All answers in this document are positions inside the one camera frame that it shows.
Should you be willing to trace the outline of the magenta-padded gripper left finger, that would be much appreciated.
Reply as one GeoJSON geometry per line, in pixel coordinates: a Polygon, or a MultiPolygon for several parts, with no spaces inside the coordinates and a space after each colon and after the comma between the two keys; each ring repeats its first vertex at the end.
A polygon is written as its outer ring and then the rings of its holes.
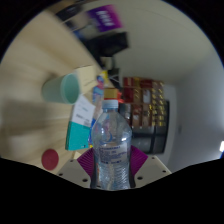
{"type": "Polygon", "coordinates": [[[91,149],[77,158],[69,159],[57,175],[80,187],[89,188],[94,176],[94,155],[91,149]]]}

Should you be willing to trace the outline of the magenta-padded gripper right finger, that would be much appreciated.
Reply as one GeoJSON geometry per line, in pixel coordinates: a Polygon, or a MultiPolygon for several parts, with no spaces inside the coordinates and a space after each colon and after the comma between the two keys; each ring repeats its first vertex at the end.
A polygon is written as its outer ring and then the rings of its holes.
{"type": "Polygon", "coordinates": [[[171,171],[157,156],[147,156],[138,148],[131,147],[130,186],[132,188],[144,187],[170,174],[171,171]]]}

